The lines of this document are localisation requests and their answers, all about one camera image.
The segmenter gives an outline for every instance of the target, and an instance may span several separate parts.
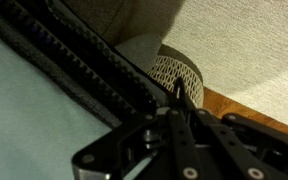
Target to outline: wooden floor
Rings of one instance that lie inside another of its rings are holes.
[[[261,124],[288,134],[288,126],[264,114],[252,110],[208,88],[204,88],[204,108],[210,110],[218,118],[227,113],[237,113]]]

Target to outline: black mechanical arm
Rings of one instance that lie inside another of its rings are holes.
[[[288,135],[237,114],[220,123],[205,109],[189,111],[181,79],[176,87],[170,107],[137,113],[79,151],[75,178],[123,179],[150,157],[136,179],[288,180]]]

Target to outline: light blue fabric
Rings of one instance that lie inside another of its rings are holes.
[[[73,154],[107,132],[0,40],[0,180],[72,180]]]

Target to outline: screw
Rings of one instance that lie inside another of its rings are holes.
[[[257,168],[249,168],[247,172],[253,179],[256,179],[256,180],[262,180],[265,177],[264,173]]]
[[[203,111],[203,110],[199,110],[198,113],[199,113],[199,114],[202,114],[202,115],[206,114],[206,112]]]
[[[235,120],[235,119],[236,119],[236,117],[233,116],[233,115],[229,115],[228,118],[229,118],[230,120]]]
[[[172,110],[171,113],[172,113],[172,114],[178,114],[178,111]]]
[[[185,168],[183,174],[186,179],[197,179],[198,177],[198,172],[192,167]]]
[[[153,116],[150,115],[150,114],[148,114],[148,115],[145,116],[145,118],[148,119],[148,120],[152,120],[152,119],[153,119]]]
[[[84,164],[89,164],[95,160],[94,156],[92,154],[87,154],[82,158],[82,162]]]

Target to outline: perforated mesh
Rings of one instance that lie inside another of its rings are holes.
[[[198,75],[183,62],[168,56],[158,56],[155,65],[148,72],[148,75],[169,91],[173,91],[174,81],[178,77],[182,77],[185,82],[186,93],[196,108],[203,106],[203,83]]]

